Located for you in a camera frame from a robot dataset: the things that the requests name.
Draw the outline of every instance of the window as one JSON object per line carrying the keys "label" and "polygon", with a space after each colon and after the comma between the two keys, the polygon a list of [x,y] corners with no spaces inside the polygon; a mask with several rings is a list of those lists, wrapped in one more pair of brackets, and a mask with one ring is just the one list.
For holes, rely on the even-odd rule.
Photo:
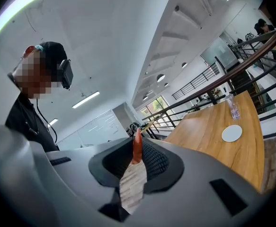
{"label": "window", "polygon": [[[142,108],[141,112],[145,117],[147,117],[147,116],[150,116],[154,113],[161,111],[164,108],[167,108],[168,106],[169,105],[167,104],[165,99],[162,96],[160,96],[160,97],[156,98],[155,100],[153,100],[150,104],[147,104],[144,108]],[[167,114],[172,115],[172,114],[174,114],[174,112],[173,112],[173,110],[169,109],[167,111]],[[170,118],[172,120],[178,119],[178,117],[176,115],[170,116]],[[154,117],[151,117],[148,119],[148,121],[151,121],[153,119],[154,119]],[[154,126],[159,128],[159,130],[173,129],[172,123],[169,122],[169,119],[166,115],[164,115],[162,118],[156,120]]]}

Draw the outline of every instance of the black shirt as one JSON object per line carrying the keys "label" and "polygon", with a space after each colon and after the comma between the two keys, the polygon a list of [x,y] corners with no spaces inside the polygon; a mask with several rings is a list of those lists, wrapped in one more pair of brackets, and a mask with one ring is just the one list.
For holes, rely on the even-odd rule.
{"label": "black shirt", "polygon": [[[9,74],[8,77],[14,82],[11,74]],[[29,131],[29,127],[26,124],[26,121],[29,127],[32,128],[35,132],[37,132],[39,129],[38,135],[35,135],[33,132]],[[59,150],[46,126],[37,115],[34,109],[34,105],[22,93],[20,93],[19,97],[11,108],[5,125],[12,130],[16,130],[22,133],[27,138],[27,140],[40,143],[43,146],[45,152]]]}

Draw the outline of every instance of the white plate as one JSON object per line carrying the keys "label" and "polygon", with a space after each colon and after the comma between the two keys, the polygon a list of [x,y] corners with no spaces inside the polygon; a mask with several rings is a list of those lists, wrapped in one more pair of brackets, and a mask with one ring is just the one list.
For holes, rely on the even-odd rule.
{"label": "white plate", "polygon": [[240,138],[242,128],[238,125],[231,125],[222,132],[222,139],[226,142],[234,142]]}

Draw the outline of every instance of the orange object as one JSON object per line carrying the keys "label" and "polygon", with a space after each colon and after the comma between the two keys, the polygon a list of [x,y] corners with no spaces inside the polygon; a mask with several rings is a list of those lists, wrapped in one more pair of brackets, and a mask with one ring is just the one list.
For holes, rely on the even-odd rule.
{"label": "orange object", "polygon": [[142,161],[142,136],[140,133],[140,128],[137,129],[136,136],[134,138],[133,145],[133,159],[132,164],[138,164]]}

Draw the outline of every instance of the water bottle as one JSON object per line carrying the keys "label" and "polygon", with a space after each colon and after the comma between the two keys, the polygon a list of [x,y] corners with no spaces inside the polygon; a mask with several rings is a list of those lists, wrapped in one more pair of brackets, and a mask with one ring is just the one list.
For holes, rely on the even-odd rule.
{"label": "water bottle", "polygon": [[240,112],[238,110],[238,105],[234,102],[232,94],[229,92],[225,93],[225,100],[227,101],[229,108],[231,109],[231,115],[233,119],[240,118]]}

